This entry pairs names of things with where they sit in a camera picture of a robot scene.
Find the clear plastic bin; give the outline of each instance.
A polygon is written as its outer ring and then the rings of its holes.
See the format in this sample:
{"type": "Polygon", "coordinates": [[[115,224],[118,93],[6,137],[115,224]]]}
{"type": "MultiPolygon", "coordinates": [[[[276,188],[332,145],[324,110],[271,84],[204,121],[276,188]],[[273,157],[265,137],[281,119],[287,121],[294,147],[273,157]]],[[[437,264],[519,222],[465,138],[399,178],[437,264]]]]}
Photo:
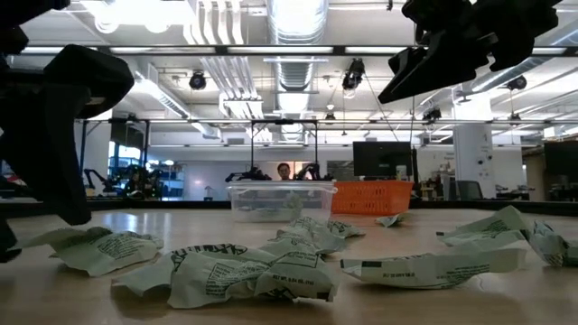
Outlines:
{"type": "Polygon", "coordinates": [[[234,181],[228,192],[237,222],[327,221],[337,188],[331,181],[234,181]]]}

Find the table surface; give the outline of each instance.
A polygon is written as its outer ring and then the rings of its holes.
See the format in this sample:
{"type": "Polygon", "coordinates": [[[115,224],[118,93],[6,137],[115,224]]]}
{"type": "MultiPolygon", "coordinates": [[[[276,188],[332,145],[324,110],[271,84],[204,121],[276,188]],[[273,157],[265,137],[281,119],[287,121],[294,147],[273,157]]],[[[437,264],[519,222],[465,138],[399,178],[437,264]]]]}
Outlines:
{"type": "MultiPolygon", "coordinates": [[[[244,300],[197,310],[174,310],[168,292],[139,298],[111,279],[139,265],[89,278],[57,258],[48,246],[29,248],[0,265],[0,324],[577,324],[578,268],[548,266],[530,251],[527,265],[509,274],[481,274],[448,290],[400,290],[362,283],[342,274],[339,260],[439,252],[435,231],[485,218],[490,211],[413,210],[402,227],[383,228],[370,217],[337,217],[367,235],[348,239],[348,248],[328,263],[340,274],[334,302],[244,300]]],[[[568,239],[578,238],[578,218],[528,216],[546,220],[568,239]]],[[[10,220],[19,238],[66,224],[54,216],[10,220]]],[[[236,224],[226,210],[137,210],[94,213],[90,226],[149,233],[164,239],[163,253],[202,244],[235,243],[258,247],[280,224],[236,224]]],[[[515,244],[530,249],[526,242],[515,244]]]]}

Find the man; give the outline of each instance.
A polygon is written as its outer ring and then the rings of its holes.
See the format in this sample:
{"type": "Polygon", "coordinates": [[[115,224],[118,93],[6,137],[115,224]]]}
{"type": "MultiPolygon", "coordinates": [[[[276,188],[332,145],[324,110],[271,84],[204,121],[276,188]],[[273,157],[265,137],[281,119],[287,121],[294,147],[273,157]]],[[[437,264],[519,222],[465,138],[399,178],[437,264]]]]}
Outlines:
{"type": "Polygon", "coordinates": [[[286,162],[281,162],[277,166],[277,172],[281,176],[281,181],[290,181],[289,175],[291,175],[291,167],[286,162]]]}

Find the plastic container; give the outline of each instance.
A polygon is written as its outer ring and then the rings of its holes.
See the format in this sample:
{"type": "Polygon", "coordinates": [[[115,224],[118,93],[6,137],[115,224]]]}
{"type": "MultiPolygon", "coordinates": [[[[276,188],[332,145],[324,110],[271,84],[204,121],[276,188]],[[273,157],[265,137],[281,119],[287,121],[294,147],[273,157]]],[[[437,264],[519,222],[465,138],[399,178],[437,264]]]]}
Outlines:
{"type": "Polygon", "coordinates": [[[237,222],[327,221],[337,189],[331,181],[235,181],[228,192],[237,222]]]}
{"type": "Polygon", "coordinates": [[[414,184],[410,181],[337,181],[331,212],[392,216],[409,209],[414,184]]]}

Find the orange plastic crate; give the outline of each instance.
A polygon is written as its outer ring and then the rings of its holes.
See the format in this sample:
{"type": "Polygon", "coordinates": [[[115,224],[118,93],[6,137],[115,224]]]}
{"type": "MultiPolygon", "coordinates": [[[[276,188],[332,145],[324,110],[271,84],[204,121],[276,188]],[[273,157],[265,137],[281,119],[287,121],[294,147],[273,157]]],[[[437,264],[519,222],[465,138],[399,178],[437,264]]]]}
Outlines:
{"type": "Polygon", "coordinates": [[[391,216],[409,209],[410,181],[337,181],[331,213],[391,216]]]}

